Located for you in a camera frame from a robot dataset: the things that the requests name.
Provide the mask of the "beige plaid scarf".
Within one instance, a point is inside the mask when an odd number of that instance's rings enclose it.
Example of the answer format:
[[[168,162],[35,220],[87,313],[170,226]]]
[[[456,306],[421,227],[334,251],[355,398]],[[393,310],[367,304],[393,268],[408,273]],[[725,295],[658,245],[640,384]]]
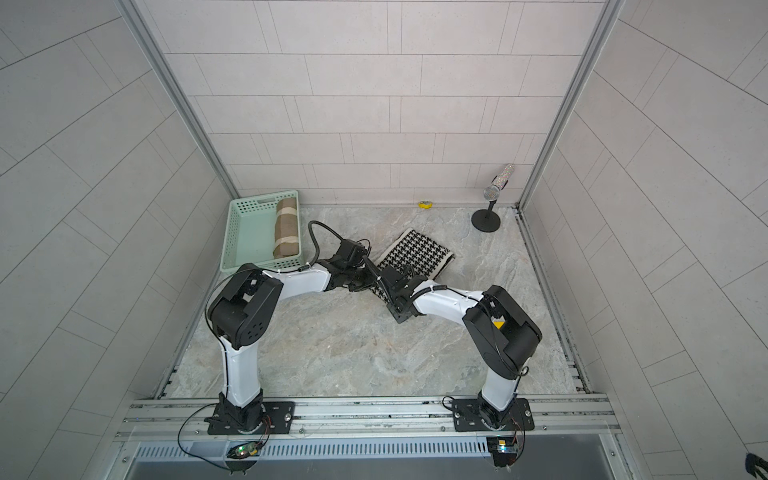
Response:
[[[292,257],[300,253],[296,197],[287,197],[278,202],[274,238],[273,257],[275,259]]]

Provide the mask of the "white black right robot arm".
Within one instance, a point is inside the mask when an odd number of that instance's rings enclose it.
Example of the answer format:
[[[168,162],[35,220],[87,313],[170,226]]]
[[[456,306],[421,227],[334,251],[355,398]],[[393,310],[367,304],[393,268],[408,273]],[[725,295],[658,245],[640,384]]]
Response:
[[[421,275],[407,277],[392,267],[377,275],[376,284],[397,322],[432,315],[463,326],[470,335],[487,366],[486,379],[477,399],[455,403],[454,412],[488,430],[535,428],[527,401],[518,398],[518,386],[542,332],[503,287],[460,290]]]

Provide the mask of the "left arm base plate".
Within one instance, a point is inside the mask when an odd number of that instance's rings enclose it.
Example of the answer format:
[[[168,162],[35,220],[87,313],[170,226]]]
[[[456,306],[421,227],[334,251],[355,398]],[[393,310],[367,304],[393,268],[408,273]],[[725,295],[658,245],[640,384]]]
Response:
[[[224,399],[204,421],[209,435],[284,435],[291,430],[295,407],[290,401],[257,401],[236,407]]]

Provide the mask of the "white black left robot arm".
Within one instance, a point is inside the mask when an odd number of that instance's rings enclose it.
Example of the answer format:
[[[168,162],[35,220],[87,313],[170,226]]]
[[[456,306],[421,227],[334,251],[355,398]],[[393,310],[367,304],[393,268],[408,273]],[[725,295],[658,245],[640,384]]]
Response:
[[[280,301],[338,287],[366,290],[376,280],[368,240],[346,239],[315,220],[308,230],[315,252],[307,264],[270,270],[246,263],[207,307],[206,322],[221,346],[225,374],[218,402],[205,419],[209,434],[271,430],[259,377],[258,343]]]

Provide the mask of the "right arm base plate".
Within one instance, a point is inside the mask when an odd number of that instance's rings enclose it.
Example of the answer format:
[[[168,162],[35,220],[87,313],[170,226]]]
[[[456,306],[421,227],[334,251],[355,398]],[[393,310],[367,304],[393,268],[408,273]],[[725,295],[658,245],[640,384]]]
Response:
[[[529,402],[518,397],[502,411],[495,410],[482,397],[444,398],[443,407],[453,416],[457,432],[532,431],[535,423]]]

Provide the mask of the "black white houndstooth scarf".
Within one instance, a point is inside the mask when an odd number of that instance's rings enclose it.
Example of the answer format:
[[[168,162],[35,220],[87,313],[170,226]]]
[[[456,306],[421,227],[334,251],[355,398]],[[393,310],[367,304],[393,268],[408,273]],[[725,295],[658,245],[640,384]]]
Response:
[[[386,268],[393,269],[400,279],[405,278],[407,281],[416,277],[435,280],[453,259],[454,254],[447,247],[410,228],[404,231],[376,262],[371,262],[370,258],[366,257],[363,265],[373,270],[373,292],[389,304],[390,296],[378,280],[378,277],[384,279],[383,272]]]

